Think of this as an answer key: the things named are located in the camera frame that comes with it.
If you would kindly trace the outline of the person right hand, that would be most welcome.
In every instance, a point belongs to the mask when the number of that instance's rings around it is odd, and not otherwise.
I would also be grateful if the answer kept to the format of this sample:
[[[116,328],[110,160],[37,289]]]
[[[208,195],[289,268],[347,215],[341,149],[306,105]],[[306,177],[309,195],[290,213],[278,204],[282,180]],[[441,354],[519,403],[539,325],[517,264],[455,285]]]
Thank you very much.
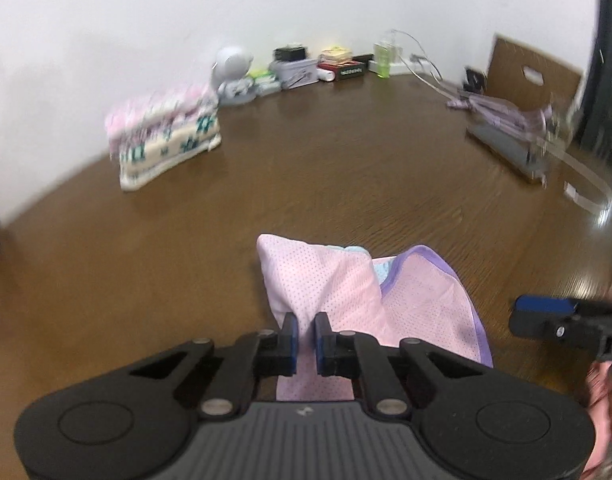
[[[606,464],[612,445],[612,362],[594,362],[586,375],[586,410],[595,429],[595,443],[581,478],[594,479]]]

